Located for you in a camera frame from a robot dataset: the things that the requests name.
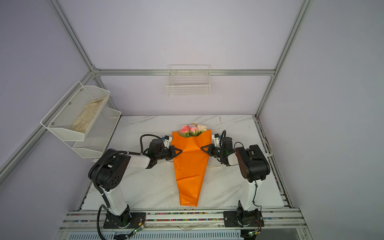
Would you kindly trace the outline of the orange wrapping paper sheet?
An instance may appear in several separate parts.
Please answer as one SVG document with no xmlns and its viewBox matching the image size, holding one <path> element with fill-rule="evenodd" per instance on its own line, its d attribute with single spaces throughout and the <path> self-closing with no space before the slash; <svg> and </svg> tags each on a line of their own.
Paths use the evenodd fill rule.
<svg viewBox="0 0 384 240">
<path fill-rule="evenodd" d="M 211 144 L 212 132 L 208 129 L 196 135 L 181 135 L 179 131 L 173 132 L 171 145 L 183 151 L 173 158 L 180 205 L 197 207 L 210 157 L 201 147 Z"/>
</svg>

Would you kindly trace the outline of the cream printed ribbon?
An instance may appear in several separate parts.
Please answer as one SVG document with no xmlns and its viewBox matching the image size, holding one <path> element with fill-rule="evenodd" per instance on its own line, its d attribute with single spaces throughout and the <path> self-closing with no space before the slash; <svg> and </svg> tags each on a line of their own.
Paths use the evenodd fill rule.
<svg viewBox="0 0 384 240">
<path fill-rule="evenodd" d="M 225 165 L 222 165 L 222 164 L 220 164 L 220 165 L 207 165 L 207 168 L 209 168 L 209 169 L 214 169 L 214 168 L 220 168 L 220 167 L 225 167 Z"/>
</svg>

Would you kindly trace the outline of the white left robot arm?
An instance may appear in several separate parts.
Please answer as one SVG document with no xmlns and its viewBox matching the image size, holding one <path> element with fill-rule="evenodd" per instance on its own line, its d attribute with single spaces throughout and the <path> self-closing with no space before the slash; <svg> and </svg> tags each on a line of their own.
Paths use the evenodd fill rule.
<svg viewBox="0 0 384 240">
<path fill-rule="evenodd" d="M 138 213 L 136 217 L 132 216 L 120 183 L 133 158 L 139 159 L 142 168 L 151 169 L 159 160 L 170 161 L 180 155 L 183 151 L 173 146 L 171 141 L 172 138 L 169 136 L 161 138 L 153 134 L 144 134 L 140 137 L 139 153 L 108 149 L 90 169 L 88 178 L 105 202 L 97 213 L 96 226 L 100 239 L 105 239 L 100 228 L 102 210 L 106 211 L 104 227 L 107 229 L 134 228 L 128 234 L 114 235 L 115 240 L 128 240 L 144 228 L 146 214 Z"/>
</svg>

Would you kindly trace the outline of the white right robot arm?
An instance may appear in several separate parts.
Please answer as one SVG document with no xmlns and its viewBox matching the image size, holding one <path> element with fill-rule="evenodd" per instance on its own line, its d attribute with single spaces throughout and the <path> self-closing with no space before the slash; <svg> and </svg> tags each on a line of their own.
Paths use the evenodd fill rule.
<svg viewBox="0 0 384 240">
<path fill-rule="evenodd" d="M 225 211 L 225 227 L 255 227 L 259 232 L 264 226 L 262 206 L 257 204 L 261 185 L 271 173 L 271 167 L 259 145 L 235 147 L 233 139 L 224 130 L 212 135 L 213 144 L 200 147 L 201 151 L 230 167 L 237 163 L 242 177 L 246 180 L 245 193 L 238 201 L 235 211 Z"/>
</svg>

